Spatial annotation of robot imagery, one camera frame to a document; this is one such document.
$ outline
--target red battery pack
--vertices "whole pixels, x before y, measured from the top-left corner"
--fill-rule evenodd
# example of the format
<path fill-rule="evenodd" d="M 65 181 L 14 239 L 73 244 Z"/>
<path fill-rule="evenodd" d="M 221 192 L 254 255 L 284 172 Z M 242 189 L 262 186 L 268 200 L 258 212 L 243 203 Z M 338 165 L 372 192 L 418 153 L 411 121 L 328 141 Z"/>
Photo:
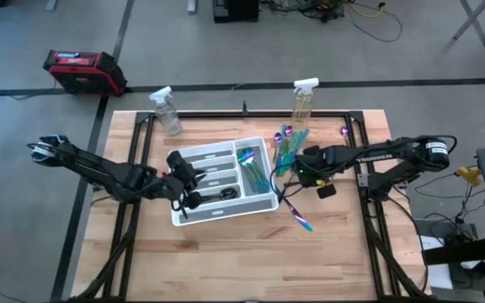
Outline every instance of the red battery pack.
<path fill-rule="evenodd" d="M 46 69 L 69 93 L 122 96 L 126 79 L 114 57 L 101 53 L 50 50 Z"/>

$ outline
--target white paper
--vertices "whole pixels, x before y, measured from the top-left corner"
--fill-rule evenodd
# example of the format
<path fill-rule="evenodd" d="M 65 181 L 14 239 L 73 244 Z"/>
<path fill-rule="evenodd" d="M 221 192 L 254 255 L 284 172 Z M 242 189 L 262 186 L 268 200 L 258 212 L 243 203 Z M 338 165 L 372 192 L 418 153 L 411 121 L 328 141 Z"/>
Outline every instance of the white paper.
<path fill-rule="evenodd" d="M 423 250 L 443 247 L 443 244 L 439 242 L 439 240 L 443 242 L 443 239 L 438 240 L 437 238 L 426 236 L 421 236 L 421 238 Z M 452 279 L 450 278 L 448 264 L 429 265 L 428 282 L 431 287 L 452 290 Z"/>

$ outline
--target black metal frame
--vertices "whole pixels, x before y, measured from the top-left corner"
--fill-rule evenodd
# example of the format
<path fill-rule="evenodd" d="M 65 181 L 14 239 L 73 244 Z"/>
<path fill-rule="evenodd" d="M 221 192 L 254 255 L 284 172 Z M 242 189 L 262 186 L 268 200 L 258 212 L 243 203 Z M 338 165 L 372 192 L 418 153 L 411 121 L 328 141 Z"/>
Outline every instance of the black metal frame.
<path fill-rule="evenodd" d="M 290 111 L 251 111 L 248 112 L 246 104 L 243 105 L 242 111 L 211 111 L 211 112 L 182 112 L 179 113 L 181 119 L 193 119 L 193 118 L 289 118 Z M 356 139 L 354 135 L 354 122 L 356 122 L 360 128 L 360 138 L 363 145 L 368 145 L 369 139 L 365 128 L 365 120 L 362 111 L 316 111 L 312 112 L 312 117 L 327 117 L 327 118 L 343 118 L 345 124 L 349 130 L 349 145 L 356 146 Z M 140 130 L 142 125 L 147 123 L 147 132 L 144 139 L 143 153 L 141 154 L 141 164 L 147 165 L 147 159 L 149 151 L 151 149 L 152 130 L 155 116 L 152 112 L 137 112 L 136 120 L 134 124 L 134 131 L 132 133 L 131 147 L 129 150 L 128 161 L 134 162 L 136 160 L 136 149 Z M 368 173 L 373 173 L 375 168 L 372 163 L 363 164 L 367 165 Z M 366 243 L 368 246 L 368 253 L 370 256 L 370 265 L 374 284 L 376 287 L 376 300 L 378 302 L 405 302 L 405 301 L 437 301 L 434 298 L 428 297 L 406 297 L 402 296 L 400 286 L 398 283 L 398 275 L 406 277 L 407 275 L 402 271 L 399 264 L 396 263 L 392 256 L 390 238 L 388 236 L 388 230 L 386 227 L 386 218 L 383 211 L 381 202 L 376 202 L 376 219 L 379 227 L 379 234 L 377 234 L 373 223 L 370 219 L 369 201 L 365 197 L 365 188 L 359 186 L 359 174 L 362 173 L 362 167 L 360 164 L 354 166 L 355 176 L 357 178 L 357 187 L 359 189 L 360 208 L 363 215 L 363 222 L 365 227 Z M 123 221 L 125 219 L 125 212 L 127 205 L 133 205 L 131 219 L 125 232 L 125 235 L 121 238 L 123 232 Z M 114 278 L 115 265 L 124 251 L 125 260 L 123 263 L 123 270 L 121 273 L 119 299 L 124 299 L 128 290 L 128 283 L 131 271 L 132 253 L 134 250 L 134 241 L 136 237 L 136 228 L 140 213 L 141 201 L 136 200 L 126 204 L 120 204 L 117 211 L 117 217 L 115 221 L 114 237 L 112 239 L 112 245 L 110 249 L 110 257 L 108 262 L 104 265 L 99 276 L 96 278 L 96 282 L 104 284 L 102 298 L 108 300 L 114 298 L 111 295 L 112 284 Z M 379 259 L 377 257 L 376 249 L 381 252 L 383 258 L 387 261 L 386 268 L 389 279 L 391 281 L 392 295 L 386 295 L 383 280 L 381 276 L 381 270 L 379 266 Z M 100 285 L 96 285 L 92 290 L 85 295 L 85 297 L 92 298 L 99 291 Z"/>

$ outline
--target metal table leg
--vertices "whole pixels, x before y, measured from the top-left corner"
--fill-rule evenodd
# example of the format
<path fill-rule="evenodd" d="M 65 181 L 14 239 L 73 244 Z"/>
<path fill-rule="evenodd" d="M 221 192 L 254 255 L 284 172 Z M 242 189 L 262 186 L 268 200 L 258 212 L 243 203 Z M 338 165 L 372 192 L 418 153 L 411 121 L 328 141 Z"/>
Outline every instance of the metal table leg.
<path fill-rule="evenodd" d="M 46 10 L 55 10 L 56 9 L 57 0 L 48 0 L 46 3 Z"/>
<path fill-rule="evenodd" d="M 198 7 L 198 0 L 189 0 L 187 10 L 189 14 L 195 14 L 195 11 Z"/>
<path fill-rule="evenodd" d="M 475 9 L 474 12 L 472 12 L 471 16 L 467 19 L 467 21 L 458 29 L 456 34 L 454 35 L 454 39 L 458 40 L 460 39 L 461 35 L 466 31 L 466 29 L 471 26 L 471 24 L 477 19 L 478 15 L 485 9 L 485 0 L 478 5 L 477 9 Z"/>

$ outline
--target wooden tabletop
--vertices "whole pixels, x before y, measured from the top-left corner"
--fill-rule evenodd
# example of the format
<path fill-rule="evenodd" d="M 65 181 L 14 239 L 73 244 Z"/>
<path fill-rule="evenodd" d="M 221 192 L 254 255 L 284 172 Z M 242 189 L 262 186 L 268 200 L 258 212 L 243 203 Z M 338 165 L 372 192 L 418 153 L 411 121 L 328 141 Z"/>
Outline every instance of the wooden tabletop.
<path fill-rule="evenodd" d="M 114 113 L 104 157 L 126 161 L 135 115 L 133 111 Z M 364 115 L 370 143 L 390 139 L 383 110 L 364 110 Z M 289 120 L 188 119 L 182 123 L 182 135 L 166 137 L 155 122 L 148 165 L 159 172 L 167 171 L 166 156 L 173 149 L 252 136 L 265 138 L 272 159 L 272 136 Z M 305 146 L 344 144 L 339 132 L 343 124 L 341 118 L 312 118 Z M 136 159 L 141 158 L 141 149 L 139 145 Z M 395 163 L 377 162 L 376 171 Z M 290 198 L 314 232 L 301 227 L 283 204 L 263 214 L 176 227 L 167 200 L 143 200 L 127 300 L 375 299 L 354 170 L 337 174 L 335 184 L 338 193 L 327 199 L 319 199 L 315 189 L 304 189 Z M 401 195 L 391 192 L 391 196 L 408 209 Z M 385 203 L 384 208 L 394 255 L 420 286 L 424 263 L 413 225 L 396 205 Z M 116 213 L 114 201 L 104 200 L 92 207 L 73 295 L 88 286 L 108 258 Z M 115 272 L 114 293 L 122 259 Z M 380 265 L 389 290 L 382 258 Z"/>

